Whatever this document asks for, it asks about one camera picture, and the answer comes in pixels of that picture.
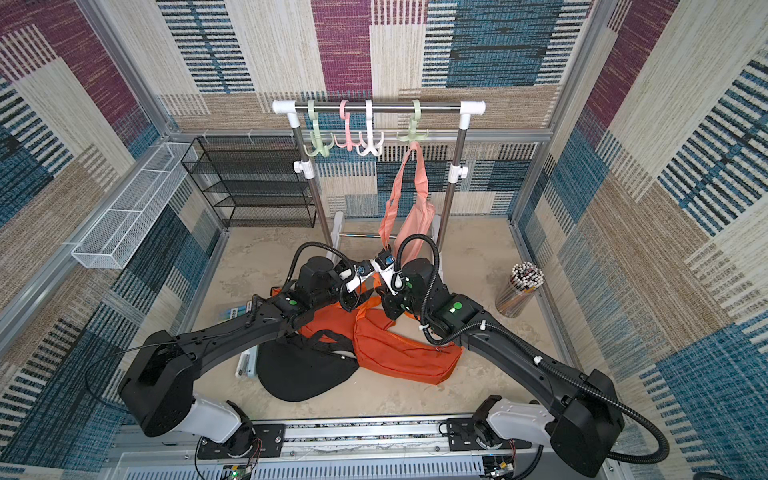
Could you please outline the orange waist bag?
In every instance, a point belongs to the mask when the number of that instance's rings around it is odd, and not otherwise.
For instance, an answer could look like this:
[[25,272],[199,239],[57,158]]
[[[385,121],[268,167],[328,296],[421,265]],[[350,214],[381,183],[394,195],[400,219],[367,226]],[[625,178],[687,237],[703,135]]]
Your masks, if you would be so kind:
[[[314,312],[312,320],[298,329],[297,333],[310,338],[319,331],[327,330],[352,340],[358,314],[363,310],[360,306],[352,312],[347,312],[338,303],[329,305]],[[366,318],[371,325],[382,330],[388,330],[395,325],[395,320],[389,319],[379,304],[369,306]]]
[[390,331],[394,321],[382,309],[361,308],[355,316],[353,347],[358,364],[375,373],[438,385],[454,372],[463,349],[433,346]]

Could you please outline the black waist bag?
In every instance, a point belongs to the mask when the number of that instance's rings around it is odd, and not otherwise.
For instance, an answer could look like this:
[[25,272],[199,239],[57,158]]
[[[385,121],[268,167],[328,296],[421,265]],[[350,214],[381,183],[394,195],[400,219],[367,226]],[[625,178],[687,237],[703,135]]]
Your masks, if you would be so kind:
[[281,337],[259,346],[256,373],[265,390],[302,402],[346,382],[359,368],[353,342],[331,330]]

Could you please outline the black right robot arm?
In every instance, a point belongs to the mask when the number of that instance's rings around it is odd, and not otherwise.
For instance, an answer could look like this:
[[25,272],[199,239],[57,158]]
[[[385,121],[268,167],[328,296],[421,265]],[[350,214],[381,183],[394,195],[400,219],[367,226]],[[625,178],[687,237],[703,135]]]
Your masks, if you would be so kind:
[[[487,359],[528,390],[550,420],[543,435],[557,456],[581,475],[594,477],[607,459],[649,465],[665,460],[670,445],[661,430],[617,398],[601,371],[585,374],[555,360],[497,321],[481,304],[450,292],[439,274],[439,258],[406,260],[402,249],[385,246],[372,264],[381,276],[384,310],[408,312],[434,347],[460,346]],[[627,454],[613,447],[626,419],[657,441],[652,453]]]

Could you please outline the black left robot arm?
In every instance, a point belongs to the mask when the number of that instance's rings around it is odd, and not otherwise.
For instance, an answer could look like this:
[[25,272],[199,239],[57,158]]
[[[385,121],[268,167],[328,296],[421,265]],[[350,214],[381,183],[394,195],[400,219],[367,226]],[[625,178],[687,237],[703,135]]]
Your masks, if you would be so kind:
[[206,329],[180,335],[161,330],[147,338],[118,388],[146,436],[180,431],[216,443],[236,436],[244,413],[197,395],[194,384],[241,352],[297,332],[322,308],[358,305],[357,290],[375,271],[371,261],[353,261],[332,247],[326,251],[305,264],[292,262],[279,293],[255,296],[246,314]]

